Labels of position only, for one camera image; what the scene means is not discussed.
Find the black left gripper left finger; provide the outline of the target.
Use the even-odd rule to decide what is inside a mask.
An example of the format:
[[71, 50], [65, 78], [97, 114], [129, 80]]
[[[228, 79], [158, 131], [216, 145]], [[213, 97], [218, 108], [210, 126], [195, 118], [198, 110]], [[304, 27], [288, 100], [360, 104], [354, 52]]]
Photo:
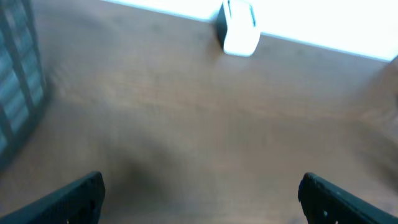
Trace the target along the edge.
[[98, 171], [91, 172], [1, 217], [1, 224], [97, 224], [104, 196], [102, 174]]

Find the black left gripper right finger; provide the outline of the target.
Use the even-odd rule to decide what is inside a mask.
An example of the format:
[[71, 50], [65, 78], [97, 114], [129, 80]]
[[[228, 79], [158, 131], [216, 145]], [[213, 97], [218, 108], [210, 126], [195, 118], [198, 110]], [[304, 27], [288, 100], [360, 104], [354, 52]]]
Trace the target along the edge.
[[311, 172], [300, 181], [298, 200], [309, 224], [397, 223], [397, 217]]

